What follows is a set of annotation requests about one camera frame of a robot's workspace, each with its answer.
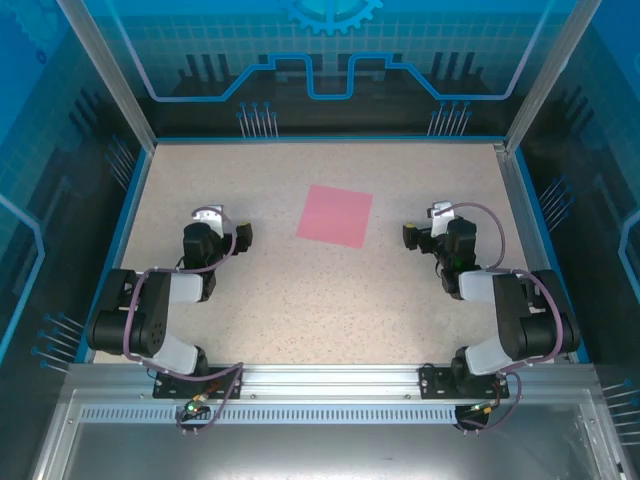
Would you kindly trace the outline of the sheet metal tray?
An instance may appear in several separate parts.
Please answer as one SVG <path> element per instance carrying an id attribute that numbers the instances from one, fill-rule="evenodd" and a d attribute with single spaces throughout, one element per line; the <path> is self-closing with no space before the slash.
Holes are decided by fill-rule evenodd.
<path id="1" fill-rule="evenodd" d="M 87 424 L 57 407 L 28 480 L 640 480 L 605 412 L 522 404 L 494 430 L 453 425 Z"/>

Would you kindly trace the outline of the aluminium frame post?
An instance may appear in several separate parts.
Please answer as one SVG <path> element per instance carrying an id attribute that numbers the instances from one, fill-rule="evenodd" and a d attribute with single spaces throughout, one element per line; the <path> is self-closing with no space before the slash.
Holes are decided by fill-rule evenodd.
<path id="1" fill-rule="evenodd" d="M 505 136 L 504 153 L 513 156 L 567 66 L 602 0 L 576 0 L 531 89 Z"/>
<path id="2" fill-rule="evenodd" d="M 56 0 L 141 147 L 155 153 L 156 136 L 116 59 L 82 0 Z"/>

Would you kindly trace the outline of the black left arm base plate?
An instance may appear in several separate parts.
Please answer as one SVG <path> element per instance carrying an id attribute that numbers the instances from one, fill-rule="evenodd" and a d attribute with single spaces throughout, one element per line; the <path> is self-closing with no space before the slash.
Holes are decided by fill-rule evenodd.
<path id="1" fill-rule="evenodd" d="M 230 399 L 239 399 L 241 394 L 242 376 L 234 381 L 237 371 L 208 381 L 184 381 L 167 374 L 157 373 L 152 396 L 154 399 L 187 400 L 200 394 L 206 394 L 209 399 L 222 400 L 227 391 L 231 390 Z"/>

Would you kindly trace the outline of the aluminium mounting rail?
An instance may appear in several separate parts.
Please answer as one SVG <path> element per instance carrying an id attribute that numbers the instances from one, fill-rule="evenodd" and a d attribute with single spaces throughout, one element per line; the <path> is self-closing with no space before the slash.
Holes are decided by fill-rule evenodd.
<path id="1" fill-rule="evenodd" d="M 417 402 L 419 365 L 249 365 L 241 402 Z M 526 404 L 581 404 L 603 400 L 590 364 L 538 364 L 518 372 Z M 135 364 L 77 364 L 61 396 L 94 402 L 148 400 L 154 381 Z"/>

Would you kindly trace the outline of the aluminium side rail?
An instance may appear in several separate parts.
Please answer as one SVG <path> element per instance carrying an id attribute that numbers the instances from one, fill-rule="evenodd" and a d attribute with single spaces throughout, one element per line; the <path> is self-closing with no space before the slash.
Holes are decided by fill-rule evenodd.
<path id="1" fill-rule="evenodd" d="M 522 267 L 505 260 L 491 278 L 498 338 L 510 371 L 575 351 L 580 330 L 558 274 L 537 250 L 539 237 L 514 157 L 501 147 L 496 157 L 524 255 Z"/>

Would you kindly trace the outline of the blue frame strip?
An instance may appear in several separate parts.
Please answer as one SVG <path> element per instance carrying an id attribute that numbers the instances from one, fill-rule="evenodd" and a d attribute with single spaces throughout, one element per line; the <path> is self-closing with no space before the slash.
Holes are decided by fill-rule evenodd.
<path id="1" fill-rule="evenodd" d="M 108 273 L 112 268 L 118 268 L 122 263 L 141 196 L 144 190 L 144 185 L 149 173 L 152 158 L 152 154 L 146 152 L 145 150 L 142 150 L 136 161 L 131 182 L 124 198 L 124 203 L 120 211 L 114 234 L 112 236 L 112 240 L 106 255 L 104 267 L 101 272 L 95 295 L 89 309 L 89 314 L 87 316 L 85 329 L 80 340 L 80 345 L 76 352 L 76 363 L 92 363 L 95 357 L 95 353 L 89 347 L 87 341 L 89 324 L 93 317 L 93 314 L 96 311 L 96 307 L 98 306 L 99 298 L 105 285 Z"/>
<path id="2" fill-rule="evenodd" d="M 534 188 L 531 174 L 527 167 L 525 157 L 520 148 L 517 148 L 514 153 L 514 165 L 517 167 L 517 171 L 523 183 L 524 191 L 526 192 L 528 204 L 532 210 L 533 222 L 535 223 L 535 230 L 537 236 L 539 237 L 540 244 L 537 250 L 543 255 L 543 258 L 549 265 L 549 267 L 558 274 L 561 285 L 564 289 L 564 293 L 566 294 L 569 301 L 569 305 L 571 309 L 573 309 L 571 296 L 569 291 L 567 290 L 567 285 L 562 274 L 560 264 L 558 262 L 550 232 L 544 220 L 544 215 L 542 213 L 542 207 L 538 199 L 538 194 L 536 193 L 536 190 Z"/>

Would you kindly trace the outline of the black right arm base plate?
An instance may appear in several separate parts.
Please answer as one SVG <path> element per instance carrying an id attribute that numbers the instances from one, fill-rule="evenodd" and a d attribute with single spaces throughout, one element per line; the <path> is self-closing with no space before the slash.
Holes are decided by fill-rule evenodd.
<path id="1" fill-rule="evenodd" d="M 425 364 L 418 370 L 418 387 L 423 400 L 508 399 L 507 384 L 495 374 L 474 376 L 464 368 Z"/>

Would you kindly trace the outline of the pink paper sheet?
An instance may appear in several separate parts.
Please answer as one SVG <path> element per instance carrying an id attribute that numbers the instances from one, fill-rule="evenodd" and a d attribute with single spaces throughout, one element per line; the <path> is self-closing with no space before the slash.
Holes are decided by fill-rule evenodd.
<path id="1" fill-rule="evenodd" d="M 312 185 L 297 228 L 299 238 L 361 249 L 373 195 Z"/>

